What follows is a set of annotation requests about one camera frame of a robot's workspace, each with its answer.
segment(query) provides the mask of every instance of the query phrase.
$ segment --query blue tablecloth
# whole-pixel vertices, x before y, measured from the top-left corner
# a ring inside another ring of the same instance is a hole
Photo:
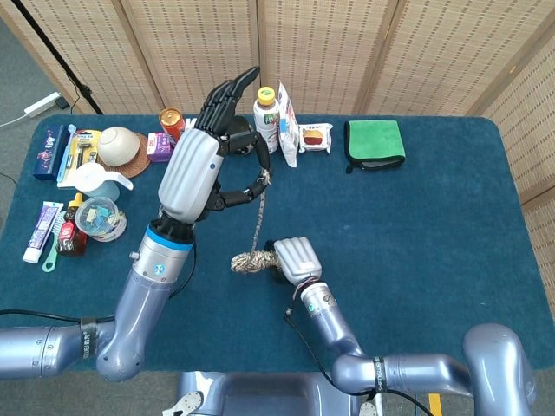
[[[343,123],[353,117],[299,119],[332,123],[332,152],[299,154],[297,169],[289,168],[280,153],[271,156],[275,175],[260,246],[266,239],[308,237],[322,262],[323,279],[368,354],[436,352],[460,358],[467,329],[499,322],[520,335],[535,367],[553,365],[552,318],[500,134],[491,121],[395,117],[405,164],[347,175]],[[38,265],[22,262],[42,201],[73,198],[73,192],[31,175],[45,127],[70,122],[99,130],[160,130],[154,115],[63,115],[38,126],[0,241],[0,308],[77,316],[114,313],[131,265],[127,255],[157,215],[157,188],[166,164],[150,165],[132,179],[132,192],[122,190],[117,204],[128,226],[120,239],[90,240],[85,257],[59,257],[50,274],[41,269],[46,254]],[[230,157],[220,181],[225,189],[238,189],[257,173],[254,155]],[[291,287],[275,284],[268,273],[230,272],[231,258],[251,248],[257,210],[255,202],[214,212],[198,224],[197,272],[187,290],[166,306],[147,345],[147,369],[315,370],[282,319]],[[316,342],[318,334],[302,308],[296,316]],[[0,317],[3,327],[50,323]],[[321,347],[317,353],[329,366],[329,353]]]

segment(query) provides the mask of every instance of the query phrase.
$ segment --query brown bottle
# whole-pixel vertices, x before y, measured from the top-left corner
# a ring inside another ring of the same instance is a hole
[[[68,210],[63,219],[60,234],[55,249],[60,256],[82,256],[87,247],[87,234],[77,228],[75,224],[75,213],[83,203],[82,193],[76,193],[75,199],[69,201]]]

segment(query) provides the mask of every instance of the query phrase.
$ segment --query plastic cup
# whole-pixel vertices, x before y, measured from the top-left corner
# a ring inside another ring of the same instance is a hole
[[[111,199],[93,197],[79,207],[75,214],[75,224],[94,240],[107,243],[123,234],[127,219]]]

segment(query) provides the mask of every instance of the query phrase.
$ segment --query purple box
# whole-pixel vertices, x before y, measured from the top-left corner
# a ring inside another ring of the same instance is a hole
[[[56,180],[63,151],[69,140],[67,126],[46,126],[41,151],[36,155],[33,176],[40,180]]]
[[[172,136],[168,133],[149,133],[147,157],[151,162],[167,162],[172,157]]]

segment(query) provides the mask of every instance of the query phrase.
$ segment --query green towel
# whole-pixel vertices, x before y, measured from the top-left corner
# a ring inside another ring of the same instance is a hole
[[[345,123],[345,154],[354,167],[376,170],[400,166],[405,160],[401,133],[394,120],[357,120]]]

